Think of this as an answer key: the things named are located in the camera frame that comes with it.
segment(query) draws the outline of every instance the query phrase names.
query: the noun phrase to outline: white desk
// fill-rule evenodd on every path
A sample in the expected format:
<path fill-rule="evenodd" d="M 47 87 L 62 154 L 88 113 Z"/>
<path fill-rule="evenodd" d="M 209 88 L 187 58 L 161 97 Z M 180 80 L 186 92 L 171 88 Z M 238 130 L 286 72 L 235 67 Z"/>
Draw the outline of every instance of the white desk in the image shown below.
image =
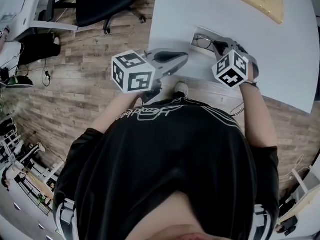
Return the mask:
<path fill-rule="evenodd" d="M 259 87 L 269 98 L 310 113 L 319 75 L 319 37 L 311 0 L 284 0 L 279 25 L 241 0 L 156 0 L 149 49 L 189 53 L 177 75 L 213 81 L 214 59 L 189 50 L 196 26 L 241 44 L 259 64 Z"/>
<path fill-rule="evenodd" d="M 8 37 L 8 41 L 14 40 L 29 28 L 61 29 L 71 31 L 78 30 L 78 27 L 75 25 L 35 20 L 39 1 L 40 0 L 25 0 L 22 11 L 9 24 L 11 32 Z"/>

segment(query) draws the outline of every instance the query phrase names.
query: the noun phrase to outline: sleeve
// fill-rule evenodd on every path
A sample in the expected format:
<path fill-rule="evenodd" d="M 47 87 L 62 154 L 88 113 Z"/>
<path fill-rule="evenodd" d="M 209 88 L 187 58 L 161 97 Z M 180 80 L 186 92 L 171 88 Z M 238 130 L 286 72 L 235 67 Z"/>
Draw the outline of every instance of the sleeve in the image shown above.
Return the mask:
<path fill-rule="evenodd" d="M 266 239 L 269 239 L 279 217 L 279 173 L 278 173 L 278 148 L 251 146 L 256 176 L 257 194 L 256 205 L 262 205 L 271 218 L 271 225 Z"/>
<path fill-rule="evenodd" d="M 58 177 L 54 189 L 53 214 L 56 217 L 58 206 L 65 198 L 75 200 L 75 192 L 80 173 L 92 151 L 95 149 L 103 134 L 88 128 L 71 146 L 64 168 Z"/>

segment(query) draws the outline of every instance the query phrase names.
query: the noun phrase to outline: wooden floor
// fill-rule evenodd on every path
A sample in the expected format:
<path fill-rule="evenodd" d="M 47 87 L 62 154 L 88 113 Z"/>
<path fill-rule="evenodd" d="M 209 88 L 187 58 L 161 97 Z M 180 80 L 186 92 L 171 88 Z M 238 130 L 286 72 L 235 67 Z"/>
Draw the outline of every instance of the wooden floor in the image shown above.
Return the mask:
<path fill-rule="evenodd" d="M 111 35 L 104 35 L 103 22 L 77 32 L 58 31 L 61 53 L 47 59 L 46 64 L 46 70 L 51 74 L 50 86 L 43 86 L 41 71 L 30 71 L 28 76 L 34 83 L 33 88 L 6 89 L 2 93 L 4 109 L 14 114 L 22 137 L 33 144 L 41 141 L 47 148 L 40 154 L 45 164 L 53 165 L 60 159 L 65 161 L 72 142 L 120 93 L 110 81 L 111 57 L 129 49 L 148 49 L 154 5 L 155 0 L 138 0 L 136 6 L 146 16 L 147 23 L 139 24 L 136 17 L 127 12 L 120 13 L 111 22 Z M 75 23 L 74 10 L 67 10 L 59 22 Z M 45 61 L 42 61 L 28 67 L 42 70 L 44 65 Z M 175 83 L 181 80 L 190 88 L 189 98 L 228 113 L 242 103 L 238 89 L 229 90 L 219 84 L 175 76 L 165 81 L 162 97 L 169 95 Z M 309 166 L 320 148 L 320 103 L 315 103 L 312 113 L 306 114 L 269 98 L 265 101 L 278 135 L 279 175 L 289 173 L 301 154 L 304 158 L 297 171 Z M 244 127 L 244 114 L 236 119 Z M 295 184 L 289 176 L 281 177 L 281 194 Z"/>

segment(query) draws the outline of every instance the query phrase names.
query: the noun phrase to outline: eyeglasses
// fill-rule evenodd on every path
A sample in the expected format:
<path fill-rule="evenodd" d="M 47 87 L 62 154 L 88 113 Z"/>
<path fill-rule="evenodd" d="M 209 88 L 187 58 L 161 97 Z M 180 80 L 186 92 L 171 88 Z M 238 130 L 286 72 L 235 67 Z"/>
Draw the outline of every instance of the eyeglasses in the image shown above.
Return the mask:
<path fill-rule="evenodd" d="M 196 41 L 196 44 L 199 48 L 206 49 L 206 50 L 209 50 L 209 47 L 211 46 L 211 44 L 214 43 L 214 41 L 212 41 L 209 37 L 207 37 L 204 34 L 196 34 L 193 40 Z"/>

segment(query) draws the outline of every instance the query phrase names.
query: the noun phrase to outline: chair base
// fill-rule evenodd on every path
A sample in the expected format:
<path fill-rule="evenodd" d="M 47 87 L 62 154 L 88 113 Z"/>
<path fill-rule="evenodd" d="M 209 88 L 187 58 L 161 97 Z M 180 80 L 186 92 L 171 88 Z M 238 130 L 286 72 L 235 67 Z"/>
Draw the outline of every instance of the chair base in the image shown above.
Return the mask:
<path fill-rule="evenodd" d="M 131 7 L 129 7 L 128 9 L 126 9 L 127 11 L 129 11 L 130 13 L 132 13 L 134 16 L 136 16 L 139 19 L 140 24 L 144 24 L 147 22 L 147 19 L 145 16 L 143 16 L 142 14 L 140 14 L 137 10 L 132 9 Z M 107 18 L 104 21 L 104 25 L 103 25 L 103 31 L 104 34 L 106 35 L 110 35 L 111 30 L 110 30 L 110 21 L 111 18 Z"/>

